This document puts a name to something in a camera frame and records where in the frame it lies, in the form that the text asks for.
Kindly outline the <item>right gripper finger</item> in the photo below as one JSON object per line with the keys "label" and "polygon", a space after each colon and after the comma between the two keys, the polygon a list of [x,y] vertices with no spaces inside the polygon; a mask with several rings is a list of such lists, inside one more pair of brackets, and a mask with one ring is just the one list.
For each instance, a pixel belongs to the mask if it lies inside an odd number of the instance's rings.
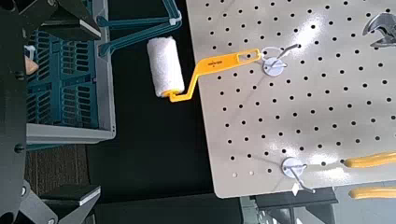
{"label": "right gripper finger", "polygon": [[17,224],[83,224],[100,195],[97,185],[63,185],[39,197],[24,181]]}
{"label": "right gripper finger", "polygon": [[100,40],[101,31],[82,0],[15,0],[22,33],[40,30],[63,40]]}

